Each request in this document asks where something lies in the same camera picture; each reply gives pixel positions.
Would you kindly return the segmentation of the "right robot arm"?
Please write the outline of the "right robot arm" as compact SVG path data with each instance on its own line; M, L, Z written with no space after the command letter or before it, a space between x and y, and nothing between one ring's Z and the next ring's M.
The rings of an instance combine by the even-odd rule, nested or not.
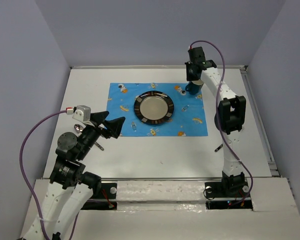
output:
M205 183L204 195L208 200L233 198L246 186L243 167L235 153L239 133L243 128L247 100L224 83L213 60L207 60L202 47L190 47L186 66L185 90L197 96L206 85L215 97L214 123L221 134L223 145L223 169L220 181Z

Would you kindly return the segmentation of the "blue space-print cloth napkin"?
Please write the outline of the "blue space-print cloth napkin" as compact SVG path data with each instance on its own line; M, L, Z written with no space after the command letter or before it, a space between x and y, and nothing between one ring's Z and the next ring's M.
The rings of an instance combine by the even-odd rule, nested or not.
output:
M149 91L167 94L174 112L167 123L149 125L137 118L134 103ZM185 83L111 83L106 110L108 120L125 117L123 137L206 137L208 135L202 94L191 95Z

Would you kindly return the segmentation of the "dark green mug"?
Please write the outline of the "dark green mug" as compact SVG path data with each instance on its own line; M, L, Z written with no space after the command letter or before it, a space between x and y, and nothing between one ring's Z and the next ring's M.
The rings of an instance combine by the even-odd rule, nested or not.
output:
M189 81L185 87L185 91L194 96L201 91L203 85L204 82L200 79L196 81Z

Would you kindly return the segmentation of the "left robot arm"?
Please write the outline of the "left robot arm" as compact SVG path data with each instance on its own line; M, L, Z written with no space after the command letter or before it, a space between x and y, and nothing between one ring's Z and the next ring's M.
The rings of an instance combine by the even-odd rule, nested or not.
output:
M30 184L23 165L23 152L30 133L46 120L66 114L85 125L79 136L65 132L57 140L57 155L49 177L49 184L43 202L39 199ZM81 162L87 156L99 137L117 139L120 136L124 116L107 120L108 111L91 112L84 105L67 107L55 114L50 114L39 121L24 138L19 151L19 166L22 177L31 192L37 208L37 215L24 240L61 240L70 224L75 224L78 213L90 199L101 191L101 177L85 171Z

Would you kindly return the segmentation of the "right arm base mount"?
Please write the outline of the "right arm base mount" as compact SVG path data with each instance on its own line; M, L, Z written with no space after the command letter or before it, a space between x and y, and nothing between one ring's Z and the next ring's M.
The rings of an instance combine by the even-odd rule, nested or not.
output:
M207 210L232 210L232 209L253 209L248 183L234 191L226 192L221 182L206 182L204 184L203 196L206 199Z

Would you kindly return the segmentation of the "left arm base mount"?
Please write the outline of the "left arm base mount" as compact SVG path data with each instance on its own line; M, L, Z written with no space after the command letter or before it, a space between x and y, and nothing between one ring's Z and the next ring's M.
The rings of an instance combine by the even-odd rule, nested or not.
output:
M82 210L112 211L117 209L117 182L102 182L101 189L83 205Z

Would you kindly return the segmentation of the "black rimmed dinner plate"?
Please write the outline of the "black rimmed dinner plate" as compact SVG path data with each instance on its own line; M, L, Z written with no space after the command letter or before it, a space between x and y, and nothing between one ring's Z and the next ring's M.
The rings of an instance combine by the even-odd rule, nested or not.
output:
M173 100L157 90L150 90L139 95L133 105L135 116L146 125L162 125L174 114Z

